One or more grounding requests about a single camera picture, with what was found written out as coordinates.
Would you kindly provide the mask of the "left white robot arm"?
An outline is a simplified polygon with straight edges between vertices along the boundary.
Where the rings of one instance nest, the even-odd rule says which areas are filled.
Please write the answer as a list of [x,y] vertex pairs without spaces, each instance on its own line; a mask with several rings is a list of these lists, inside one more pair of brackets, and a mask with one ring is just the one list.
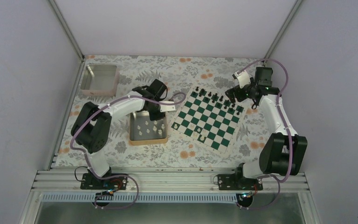
[[155,79],[150,85],[135,87],[110,103],[97,105],[87,102],[83,105],[71,129],[69,145],[72,150],[83,153],[88,170],[93,175],[92,182],[99,189],[105,189],[111,183],[111,168],[103,147],[108,141],[112,120],[139,111],[147,111],[151,120],[163,119],[165,114],[161,106],[167,91],[167,86]]

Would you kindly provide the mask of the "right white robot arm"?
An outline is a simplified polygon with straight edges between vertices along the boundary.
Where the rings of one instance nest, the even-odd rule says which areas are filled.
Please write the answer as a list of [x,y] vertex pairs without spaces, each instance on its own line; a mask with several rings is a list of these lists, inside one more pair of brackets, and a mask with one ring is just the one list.
[[233,74],[238,85],[225,92],[232,103],[251,99],[253,107],[265,116],[270,137],[259,159],[241,164],[236,170],[234,185],[247,189],[252,179],[278,174],[285,182],[289,176],[298,174],[308,145],[306,137],[300,136],[290,124],[282,103],[282,90],[272,85],[272,68],[257,67],[255,76],[246,70]]

